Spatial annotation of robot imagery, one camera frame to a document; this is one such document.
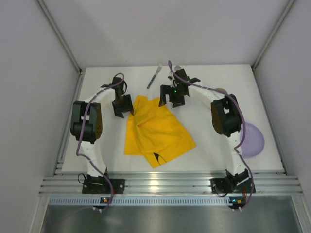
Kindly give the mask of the fork with teal handle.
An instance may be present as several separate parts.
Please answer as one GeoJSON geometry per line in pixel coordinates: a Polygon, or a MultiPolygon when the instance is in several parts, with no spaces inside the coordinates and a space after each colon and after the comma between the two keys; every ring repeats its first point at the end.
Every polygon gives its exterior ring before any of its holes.
{"type": "Polygon", "coordinates": [[[152,76],[151,80],[149,81],[148,85],[147,85],[147,89],[150,89],[152,83],[154,82],[156,76],[159,74],[159,72],[162,70],[162,64],[159,64],[154,75],[152,76]]]}

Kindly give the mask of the yellow printed cloth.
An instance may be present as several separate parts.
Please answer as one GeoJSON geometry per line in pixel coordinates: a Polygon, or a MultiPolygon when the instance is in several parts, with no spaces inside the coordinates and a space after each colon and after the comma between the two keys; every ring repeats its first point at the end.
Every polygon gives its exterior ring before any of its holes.
{"type": "Polygon", "coordinates": [[[164,165],[196,147],[188,130],[160,98],[138,95],[126,126],[124,154],[143,156],[151,167],[164,165]]]}

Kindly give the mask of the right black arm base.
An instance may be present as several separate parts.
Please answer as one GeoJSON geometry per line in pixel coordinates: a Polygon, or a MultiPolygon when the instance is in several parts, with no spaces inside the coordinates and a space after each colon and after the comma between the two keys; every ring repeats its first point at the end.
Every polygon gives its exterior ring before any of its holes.
{"type": "Polygon", "coordinates": [[[242,194],[243,192],[250,194],[252,189],[256,191],[255,186],[250,179],[238,183],[236,180],[225,178],[213,178],[210,180],[210,185],[213,194],[242,194]]]}

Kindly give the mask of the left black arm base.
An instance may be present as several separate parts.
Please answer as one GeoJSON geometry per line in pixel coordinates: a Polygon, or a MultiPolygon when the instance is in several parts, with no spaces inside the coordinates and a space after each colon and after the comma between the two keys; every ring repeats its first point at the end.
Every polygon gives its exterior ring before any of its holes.
{"type": "MultiPolygon", "coordinates": [[[[110,179],[113,187],[113,194],[123,194],[125,189],[125,179],[110,179]]],[[[107,180],[98,177],[98,179],[84,180],[83,194],[111,194],[111,188],[107,180]]]]}

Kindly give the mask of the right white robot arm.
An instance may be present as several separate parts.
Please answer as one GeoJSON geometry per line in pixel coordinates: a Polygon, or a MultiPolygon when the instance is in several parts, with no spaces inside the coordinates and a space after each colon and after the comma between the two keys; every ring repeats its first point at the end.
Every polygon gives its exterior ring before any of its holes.
{"type": "Polygon", "coordinates": [[[190,78],[184,69],[171,71],[171,83],[160,86],[159,107],[173,104],[173,108],[185,105],[185,96],[193,97],[211,111],[212,126],[217,134],[225,137],[229,145],[232,167],[225,170],[220,181],[229,190],[234,190],[251,179],[251,171],[242,157],[242,146],[246,137],[246,122],[237,98],[223,90],[205,87],[198,78],[190,78]]]}

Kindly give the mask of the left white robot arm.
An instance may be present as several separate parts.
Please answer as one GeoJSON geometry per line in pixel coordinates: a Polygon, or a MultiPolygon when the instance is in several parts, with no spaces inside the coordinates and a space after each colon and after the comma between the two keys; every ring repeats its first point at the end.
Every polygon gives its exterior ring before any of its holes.
{"type": "Polygon", "coordinates": [[[117,73],[110,84],[104,84],[85,100],[76,100],[72,106],[70,133],[78,141],[76,156],[87,160],[87,175],[107,179],[98,141],[103,134],[102,108],[111,104],[114,116],[124,118],[125,113],[134,115],[130,94],[126,94],[127,83],[123,73],[117,73]]]}

